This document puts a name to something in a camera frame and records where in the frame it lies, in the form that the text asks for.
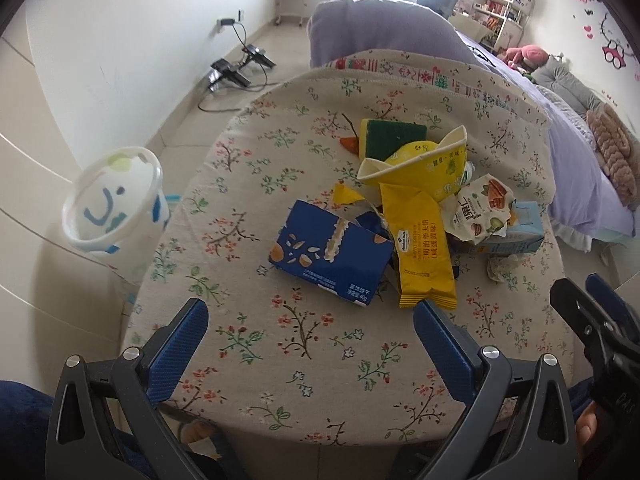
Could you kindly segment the person's right hand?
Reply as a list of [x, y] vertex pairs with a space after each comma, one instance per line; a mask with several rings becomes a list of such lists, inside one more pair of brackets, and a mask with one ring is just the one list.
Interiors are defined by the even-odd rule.
[[596, 438], [601, 426], [602, 416], [600, 406], [593, 401], [579, 415], [575, 429], [578, 452], [581, 456], [584, 456], [589, 451], [591, 442]]

